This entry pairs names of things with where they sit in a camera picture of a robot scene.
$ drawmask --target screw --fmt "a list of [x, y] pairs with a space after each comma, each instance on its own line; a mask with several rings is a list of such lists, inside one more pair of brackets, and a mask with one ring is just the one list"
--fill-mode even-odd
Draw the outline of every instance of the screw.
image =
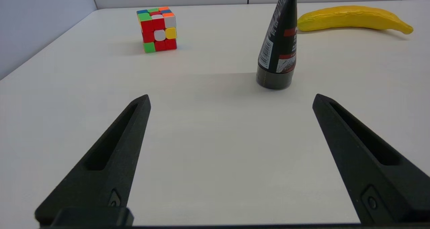
[[367, 203], [369, 204], [369, 206], [370, 206], [370, 208], [372, 208], [372, 209], [376, 209], [376, 208], [378, 208], [378, 204], [376, 203], [376, 200], [375, 200], [375, 198], [373, 198], [373, 197], [369, 197], [368, 199], [367, 199]]

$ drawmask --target toy banana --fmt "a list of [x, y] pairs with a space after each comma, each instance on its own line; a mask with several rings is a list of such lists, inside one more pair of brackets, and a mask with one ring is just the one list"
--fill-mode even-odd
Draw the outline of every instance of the toy banana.
[[414, 30], [413, 27], [387, 10], [364, 6], [339, 6], [316, 10], [301, 16], [297, 21], [297, 26], [300, 31], [357, 27], [397, 30], [410, 34]]

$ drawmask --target red label stripe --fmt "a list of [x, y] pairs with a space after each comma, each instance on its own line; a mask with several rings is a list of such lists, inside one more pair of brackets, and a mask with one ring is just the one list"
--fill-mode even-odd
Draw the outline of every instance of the red label stripe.
[[289, 58], [294, 57], [294, 56], [295, 56], [295, 52], [290, 53], [290, 54], [281, 54], [281, 55], [279, 55], [279, 59], [289, 59]]
[[289, 36], [295, 35], [295, 33], [296, 33], [296, 28], [285, 30], [284, 31], [284, 37], [289, 37]]

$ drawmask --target white table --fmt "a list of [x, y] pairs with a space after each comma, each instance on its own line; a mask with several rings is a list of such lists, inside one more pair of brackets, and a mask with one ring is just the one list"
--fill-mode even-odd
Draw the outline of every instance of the white table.
[[292, 85], [255, 82], [274, 4], [172, 7], [178, 50], [144, 54], [135, 8], [98, 10], [0, 82], [0, 228], [34, 210], [134, 98], [149, 94], [135, 225], [358, 222], [312, 111], [336, 99], [430, 174], [427, 1], [381, 7], [415, 31], [298, 35]]

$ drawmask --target tube cap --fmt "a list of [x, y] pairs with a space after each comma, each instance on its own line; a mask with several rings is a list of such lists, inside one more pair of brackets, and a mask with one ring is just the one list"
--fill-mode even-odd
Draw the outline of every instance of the tube cap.
[[294, 73], [294, 70], [284, 74], [270, 73], [269, 71], [261, 68], [258, 65], [257, 83], [262, 87], [265, 87], [268, 89], [273, 89], [273, 90], [285, 89], [289, 87], [289, 85], [291, 84], [293, 73]]

